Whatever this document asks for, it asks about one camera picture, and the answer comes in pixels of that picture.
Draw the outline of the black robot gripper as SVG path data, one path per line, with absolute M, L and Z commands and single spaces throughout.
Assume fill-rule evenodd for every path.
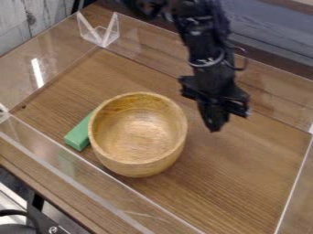
M 181 95 L 197 102 L 206 128 L 218 132 L 230 115 L 249 116 L 249 94 L 235 84 L 238 68 L 231 58 L 191 59 L 193 75 L 181 76 Z

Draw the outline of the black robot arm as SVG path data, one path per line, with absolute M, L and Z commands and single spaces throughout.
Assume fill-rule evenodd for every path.
M 235 84 L 235 65 L 230 40 L 230 21 L 219 0 L 122 0 L 141 18 L 153 20 L 169 14 L 189 51 L 191 76 L 178 78 L 181 95 L 195 101 L 206 128 L 221 130 L 230 116 L 249 116 L 249 94 Z

